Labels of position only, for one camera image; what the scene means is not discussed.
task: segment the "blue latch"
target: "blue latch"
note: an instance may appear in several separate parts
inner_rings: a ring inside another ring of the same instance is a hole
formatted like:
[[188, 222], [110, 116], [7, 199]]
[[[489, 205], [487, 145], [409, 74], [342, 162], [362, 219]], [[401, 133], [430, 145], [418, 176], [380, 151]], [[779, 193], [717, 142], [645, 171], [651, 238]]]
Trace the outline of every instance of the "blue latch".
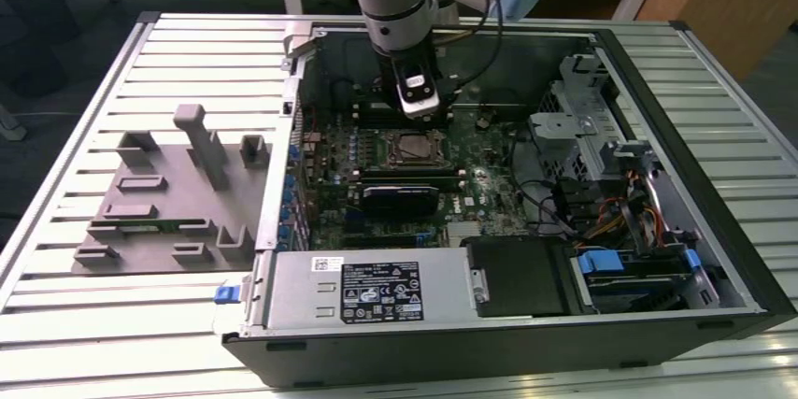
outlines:
[[214, 304], [237, 304], [240, 303], [240, 285], [221, 285], [216, 288], [213, 295]]
[[687, 264], [689, 264], [692, 271], [700, 268], [700, 258], [693, 249], [684, 249], [684, 259], [687, 259]]
[[589, 249], [579, 256], [581, 274], [593, 272], [623, 271], [623, 262], [617, 251], [612, 249]]

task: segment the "motherboard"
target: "motherboard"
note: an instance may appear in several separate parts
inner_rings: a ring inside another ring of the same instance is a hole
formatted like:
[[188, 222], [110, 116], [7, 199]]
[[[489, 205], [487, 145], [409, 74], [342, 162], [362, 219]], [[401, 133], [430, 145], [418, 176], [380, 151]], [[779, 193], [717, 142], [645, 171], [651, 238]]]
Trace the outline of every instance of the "motherboard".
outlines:
[[312, 249], [456, 247], [468, 236], [528, 235], [508, 178], [511, 123], [489, 123], [472, 108], [436, 128], [366, 126], [337, 117], [305, 134]]

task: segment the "barcode sticker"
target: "barcode sticker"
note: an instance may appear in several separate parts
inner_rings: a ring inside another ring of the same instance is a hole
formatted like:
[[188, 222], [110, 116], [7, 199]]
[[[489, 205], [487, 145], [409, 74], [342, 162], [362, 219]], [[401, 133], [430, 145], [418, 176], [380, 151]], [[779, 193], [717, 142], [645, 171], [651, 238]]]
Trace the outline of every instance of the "barcode sticker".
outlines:
[[342, 264], [342, 257], [313, 257], [310, 258], [310, 271], [340, 271]]

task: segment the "power supply label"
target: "power supply label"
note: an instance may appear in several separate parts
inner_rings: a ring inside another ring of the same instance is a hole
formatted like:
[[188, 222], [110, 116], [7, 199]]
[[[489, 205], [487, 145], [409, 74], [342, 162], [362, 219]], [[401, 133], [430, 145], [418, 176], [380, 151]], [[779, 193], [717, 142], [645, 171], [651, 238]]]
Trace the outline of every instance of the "power supply label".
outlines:
[[340, 320], [346, 324], [424, 319], [417, 262], [344, 264]]

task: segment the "white table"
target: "white table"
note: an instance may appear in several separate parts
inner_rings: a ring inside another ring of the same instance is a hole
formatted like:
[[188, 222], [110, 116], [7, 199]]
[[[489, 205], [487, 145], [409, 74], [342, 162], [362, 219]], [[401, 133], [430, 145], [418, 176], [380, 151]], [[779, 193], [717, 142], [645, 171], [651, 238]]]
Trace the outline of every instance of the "white table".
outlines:
[[[645, 368], [273, 392], [218, 342], [240, 310], [214, 306], [213, 292], [242, 273], [69, 274], [74, 246], [120, 163], [110, 150], [122, 130], [154, 129], [158, 143], [174, 143], [180, 133], [170, 113], [190, 98], [204, 105], [205, 125], [218, 131], [221, 141], [237, 142], [242, 134], [262, 134], [268, 141], [269, 112], [280, 110], [282, 101], [280, 71], [237, 71], [244, 75], [230, 78], [224, 68], [278, 69], [286, 21], [308, 20], [162, 14], [156, 22], [136, 24], [0, 256], [2, 397], [226, 393], [234, 399], [508, 399], [564, 392], [579, 399], [795, 397], [798, 321], [745, 340], [711, 343]], [[612, 29], [776, 280], [798, 299], [798, 227], [783, 222], [798, 217], [798, 156], [693, 36], [667, 23], [524, 23]], [[241, 41], [253, 36], [256, 43]], [[150, 54], [173, 55], [174, 64], [216, 74], [198, 85], [169, 78], [169, 70], [141, 71], [153, 68]], [[633, 119], [628, 106], [619, 105]]]

